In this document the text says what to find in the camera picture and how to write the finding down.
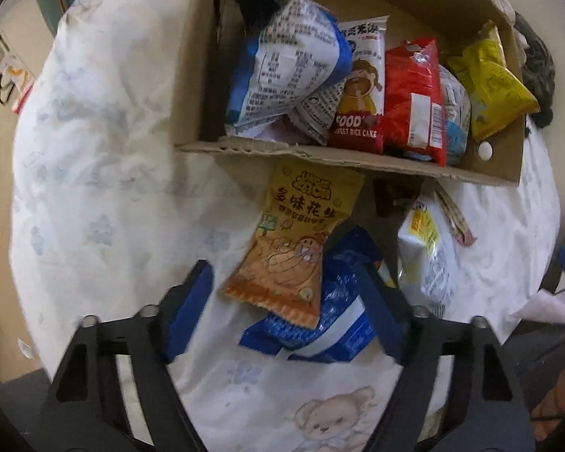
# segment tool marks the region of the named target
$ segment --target brown snack package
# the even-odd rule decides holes
[[[255,242],[224,293],[299,326],[320,317],[322,247],[350,217],[364,175],[293,158],[280,161]]]

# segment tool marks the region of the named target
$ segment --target white bed sheet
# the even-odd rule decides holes
[[[170,370],[207,448],[357,452],[400,370],[377,342],[333,365],[237,345],[263,312],[218,289],[249,247],[272,163],[170,148],[187,3],[78,0],[60,24],[14,144],[11,266],[35,347],[53,375],[81,317],[131,316],[205,258],[216,290]],[[537,291],[559,228],[550,161],[532,129],[519,188],[442,181],[478,237],[458,248],[460,282],[446,317],[485,315],[502,341],[517,323],[509,315]],[[443,365],[431,410],[448,379]],[[130,374],[123,380],[128,391]],[[148,439],[133,401],[134,429]]]

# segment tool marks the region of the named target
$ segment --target metal bolt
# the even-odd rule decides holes
[[[91,328],[92,326],[96,326],[99,323],[98,316],[95,315],[88,315],[85,316],[82,320],[82,326],[84,328]]]
[[[412,314],[416,318],[428,318],[429,310],[425,306],[413,306]]]
[[[159,313],[159,306],[155,304],[149,304],[147,306],[144,306],[140,310],[140,316],[142,316],[143,318],[152,318],[153,316],[157,316],[158,313]]]
[[[490,324],[487,322],[487,319],[483,316],[475,316],[471,320],[471,324],[476,326],[477,328],[487,328]]]

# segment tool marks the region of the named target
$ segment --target cartoon boy illustration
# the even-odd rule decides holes
[[[366,60],[354,61],[352,71],[345,82],[344,94],[341,97],[337,113],[365,111],[373,116],[376,115],[377,108],[371,98],[371,92],[374,88],[379,92],[383,90],[383,86],[379,83],[377,68]]]

